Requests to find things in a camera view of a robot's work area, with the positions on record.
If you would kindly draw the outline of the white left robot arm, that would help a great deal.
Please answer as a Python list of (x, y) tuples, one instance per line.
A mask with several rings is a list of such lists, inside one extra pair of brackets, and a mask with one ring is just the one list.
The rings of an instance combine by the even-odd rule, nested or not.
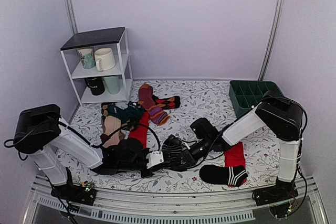
[(101, 143), (94, 145), (61, 117), (59, 106), (49, 104), (20, 113), (12, 147), (30, 157), (51, 183), (58, 186), (58, 192), (73, 200), (78, 188), (68, 181), (71, 174), (60, 163), (54, 148), (63, 150), (99, 175), (139, 170), (142, 177), (147, 177), (163, 167), (167, 158), (161, 150), (150, 151), (136, 138), (120, 139), (120, 131), (131, 125), (115, 127), (112, 117), (106, 117)]

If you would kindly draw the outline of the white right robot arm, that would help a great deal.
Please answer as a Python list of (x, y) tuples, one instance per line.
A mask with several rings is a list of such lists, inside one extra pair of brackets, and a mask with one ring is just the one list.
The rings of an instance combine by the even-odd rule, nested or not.
[(199, 142), (181, 151), (174, 165), (181, 169), (196, 166), (200, 158), (204, 158), (214, 147), (220, 145), (225, 152), (237, 145), (245, 137), (263, 127), (269, 128), (279, 141), (279, 172), (280, 183), (271, 190), (276, 201), (284, 200), (291, 194), (300, 159), (303, 133), (308, 124), (308, 116), (301, 104), (268, 91), (263, 98), (245, 114), (231, 124), (218, 131), (206, 118), (196, 120), (191, 129)]

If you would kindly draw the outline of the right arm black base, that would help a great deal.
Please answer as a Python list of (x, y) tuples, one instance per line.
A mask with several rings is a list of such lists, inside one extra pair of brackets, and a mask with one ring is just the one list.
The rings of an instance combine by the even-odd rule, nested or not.
[(252, 199), (257, 206), (275, 204), (286, 200), (286, 203), (271, 206), (269, 211), (275, 218), (287, 218), (292, 215), (299, 206), (296, 197), (298, 191), (296, 189), (295, 180), (291, 182), (283, 182), (278, 178), (274, 186), (255, 189), (252, 193)]

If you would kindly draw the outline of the black white striped sock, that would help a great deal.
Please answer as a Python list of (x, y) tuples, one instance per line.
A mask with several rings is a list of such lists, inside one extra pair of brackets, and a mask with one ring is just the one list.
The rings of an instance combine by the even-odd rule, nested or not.
[(169, 135), (162, 144), (164, 158), (163, 168), (178, 172), (186, 171), (187, 166), (183, 161), (182, 153), (189, 150), (190, 146), (175, 135)]

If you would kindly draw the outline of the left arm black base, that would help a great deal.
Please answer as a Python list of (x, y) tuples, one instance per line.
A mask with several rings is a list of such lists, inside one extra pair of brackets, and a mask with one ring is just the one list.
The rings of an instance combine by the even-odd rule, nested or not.
[(64, 199), (67, 202), (75, 202), (88, 206), (93, 206), (97, 191), (94, 183), (85, 181), (80, 185), (75, 185), (69, 168), (66, 167), (67, 180), (64, 185), (55, 186), (51, 184), (51, 195)]

